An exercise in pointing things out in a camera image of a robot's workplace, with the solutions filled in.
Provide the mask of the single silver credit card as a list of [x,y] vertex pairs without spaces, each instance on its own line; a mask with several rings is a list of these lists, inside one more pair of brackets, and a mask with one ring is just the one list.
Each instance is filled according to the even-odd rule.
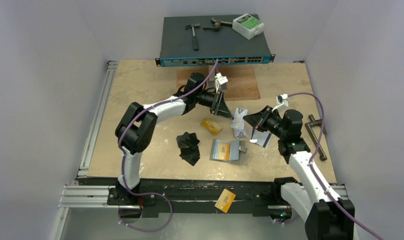
[[231,128],[235,130],[243,130],[245,127],[245,120],[244,116],[247,115],[248,110],[246,108],[236,108],[234,115],[233,115],[233,120],[231,122]]

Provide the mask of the grey card holder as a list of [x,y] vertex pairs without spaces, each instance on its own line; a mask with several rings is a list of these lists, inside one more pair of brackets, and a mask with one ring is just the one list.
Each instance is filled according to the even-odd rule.
[[209,159],[222,163],[238,164],[246,159],[247,150],[244,140],[225,141],[214,139],[211,144]]

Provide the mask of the black credit card stack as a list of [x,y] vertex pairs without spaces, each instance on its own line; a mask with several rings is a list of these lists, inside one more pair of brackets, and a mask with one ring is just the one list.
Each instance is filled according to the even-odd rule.
[[199,150],[200,140],[197,138],[196,133],[185,132],[182,135],[178,135],[176,142],[180,149],[179,156],[191,166],[195,166],[201,157]]

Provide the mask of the single orange credit card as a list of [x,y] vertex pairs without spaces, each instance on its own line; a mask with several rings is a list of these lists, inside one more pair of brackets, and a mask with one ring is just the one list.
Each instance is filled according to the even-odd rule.
[[232,205],[232,203],[234,202],[236,198],[236,194],[234,194],[233,192],[231,192],[228,189],[224,189],[222,191],[222,193],[220,194],[219,198],[217,199],[216,203],[215,203],[215,207],[222,211],[223,213],[227,213]]

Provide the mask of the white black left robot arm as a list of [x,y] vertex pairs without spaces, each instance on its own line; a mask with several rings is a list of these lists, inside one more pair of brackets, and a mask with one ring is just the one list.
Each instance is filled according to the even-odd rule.
[[222,90],[213,92],[205,88],[208,77],[194,72],[185,85],[169,98],[152,104],[131,103],[115,130],[118,147],[122,152],[118,184],[122,187],[119,197],[128,205],[136,203],[140,183],[140,162],[143,151],[150,145],[156,125],[173,117],[187,114],[196,105],[205,106],[218,117],[232,120]]

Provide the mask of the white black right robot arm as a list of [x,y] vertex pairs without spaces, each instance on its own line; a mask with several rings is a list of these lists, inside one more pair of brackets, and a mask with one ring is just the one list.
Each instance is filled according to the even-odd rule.
[[313,154],[302,138],[303,115],[288,109],[283,115],[266,106],[243,119],[259,132],[278,137],[278,151],[295,171],[301,184],[290,182],[271,189],[270,196],[278,204],[288,202],[304,221],[309,240],[352,240],[355,207],[343,199],[320,174]]

